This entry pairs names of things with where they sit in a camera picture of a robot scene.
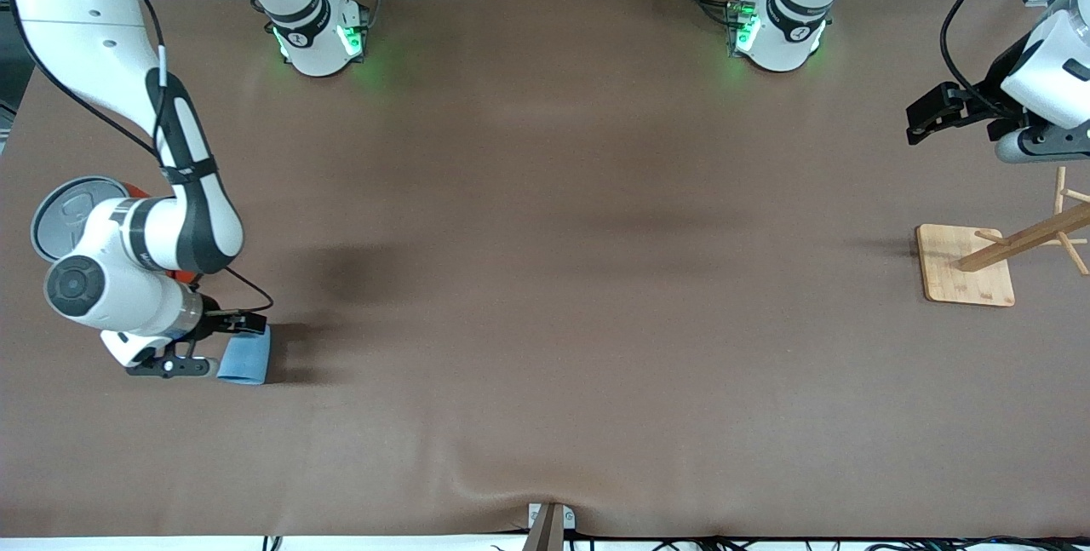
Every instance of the blue cloth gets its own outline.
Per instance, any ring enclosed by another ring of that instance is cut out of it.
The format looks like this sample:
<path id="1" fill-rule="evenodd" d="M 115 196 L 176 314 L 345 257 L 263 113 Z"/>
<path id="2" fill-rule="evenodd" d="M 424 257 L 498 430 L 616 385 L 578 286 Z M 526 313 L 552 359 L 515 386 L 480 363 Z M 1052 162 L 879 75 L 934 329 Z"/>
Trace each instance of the blue cloth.
<path id="1" fill-rule="evenodd" d="M 219 362 L 221 381 L 238 384 L 264 384 L 269 368 L 269 345 L 272 327 L 265 326 L 264 334 L 234 334 L 227 342 L 223 359 Z"/>

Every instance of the gray cap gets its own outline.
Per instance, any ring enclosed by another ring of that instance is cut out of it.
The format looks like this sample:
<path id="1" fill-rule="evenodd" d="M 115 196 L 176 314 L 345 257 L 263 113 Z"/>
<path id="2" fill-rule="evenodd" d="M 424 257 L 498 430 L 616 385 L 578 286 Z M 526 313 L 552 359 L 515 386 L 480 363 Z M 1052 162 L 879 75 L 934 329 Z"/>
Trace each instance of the gray cap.
<path id="1" fill-rule="evenodd" d="M 111 177 L 70 180 L 38 206 L 31 224 L 31 244 L 43 259 L 56 262 L 78 244 L 83 225 L 99 201 L 129 196 L 125 186 Z"/>

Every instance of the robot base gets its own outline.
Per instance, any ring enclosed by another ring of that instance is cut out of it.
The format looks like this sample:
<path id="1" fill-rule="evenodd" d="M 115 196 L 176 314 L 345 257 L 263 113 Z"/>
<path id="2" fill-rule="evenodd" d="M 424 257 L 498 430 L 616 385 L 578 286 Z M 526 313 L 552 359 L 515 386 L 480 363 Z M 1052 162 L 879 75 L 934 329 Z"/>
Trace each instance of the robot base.
<path id="1" fill-rule="evenodd" d="M 731 57 L 747 57 L 772 72 L 801 66 L 821 44 L 825 23 L 802 41 L 789 41 L 770 22 L 767 0 L 738 0 L 727 4 L 727 46 Z"/>
<path id="2" fill-rule="evenodd" d="M 274 28 L 284 63 L 294 65 L 307 76 L 330 76 L 349 63 L 363 62 L 371 12 L 353 0 L 329 0 L 329 4 L 330 23 L 314 38 L 312 46 L 294 46 L 290 38 L 284 39 Z"/>

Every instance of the brown table surface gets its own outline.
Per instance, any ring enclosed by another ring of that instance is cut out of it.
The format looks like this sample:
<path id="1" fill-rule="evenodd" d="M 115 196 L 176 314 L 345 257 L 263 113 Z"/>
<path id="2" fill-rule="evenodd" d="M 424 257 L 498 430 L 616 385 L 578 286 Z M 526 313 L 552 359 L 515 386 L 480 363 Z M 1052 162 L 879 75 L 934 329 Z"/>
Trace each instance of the brown table surface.
<path id="1" fill-rule="evenodd" d="M 133 380 L 48 309 L 38 201 L 167 186 L 36 76 L 0 158 L 0 532 L 491 531 L 556 500 L 595 535 L 1087 534 L 1090 284 L 1046 248 L 1013 309 L 921 294 L 917 224 L 1052 207 L 1055 167 L 982 125 L 905 143 L 952 2 L 839 0 L 773 75 L 686 0 L 388 0 L 367 62 L 308 81 L 245 0 L 159 0 L 280 382 Z M 1039 14 L 972 0 L 964 69 Z"/>

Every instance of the wooden stand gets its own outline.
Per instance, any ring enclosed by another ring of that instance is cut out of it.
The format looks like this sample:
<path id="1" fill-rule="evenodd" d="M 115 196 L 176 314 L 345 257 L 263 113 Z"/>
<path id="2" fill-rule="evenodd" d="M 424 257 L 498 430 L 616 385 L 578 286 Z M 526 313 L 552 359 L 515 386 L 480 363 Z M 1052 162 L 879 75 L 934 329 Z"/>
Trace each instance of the wooden stand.
<path id="1" fill-rule="evenodd" d="M 1079 205 L 1064 209 L 1064 198 Z M 1075 241 L 1067 234 L 1090 224 L 1090 195 L 1067 189 L 1066 170 L 1056 171 L 1053 216 L 1028 229 L 1004 237 L 993 229 L 958 228 L 948 224 L 922 224 L 916 230 L 920 245 L 923 292 L 934 303 L 980 304 L 985 307 L 1012 307 L 1014 286 L 1007 260 L 1043 244 L 1063 247 L 1081 276 L 1090 276 Z"/>

